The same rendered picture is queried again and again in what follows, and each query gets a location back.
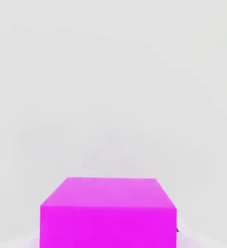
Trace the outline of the small magenta cube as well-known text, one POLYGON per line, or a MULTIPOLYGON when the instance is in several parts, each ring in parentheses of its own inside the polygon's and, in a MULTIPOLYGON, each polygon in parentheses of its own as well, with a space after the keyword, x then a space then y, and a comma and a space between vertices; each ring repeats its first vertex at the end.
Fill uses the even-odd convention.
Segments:
POLYGON ((156 179, 68 177, 40 206, 40 248, 177 248, 177 209, 156 179))

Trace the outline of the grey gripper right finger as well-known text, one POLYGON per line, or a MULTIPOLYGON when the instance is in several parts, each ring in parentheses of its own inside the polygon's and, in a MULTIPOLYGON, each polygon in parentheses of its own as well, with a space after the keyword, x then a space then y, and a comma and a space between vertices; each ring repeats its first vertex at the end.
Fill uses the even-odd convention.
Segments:
POLYGON ((177 218, 177 248, 225 248, 225 244, 193 232, 183 218, 177 218))

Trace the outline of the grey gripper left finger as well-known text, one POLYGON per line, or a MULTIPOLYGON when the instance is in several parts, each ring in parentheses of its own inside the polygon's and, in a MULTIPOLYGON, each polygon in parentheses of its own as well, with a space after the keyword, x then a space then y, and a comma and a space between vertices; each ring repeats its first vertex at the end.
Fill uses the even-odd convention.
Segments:
POLYGON ((18 237, 8 241, 3 245, 3 248, 40 248, 40 233, 35 231, 26 236, 18 237))

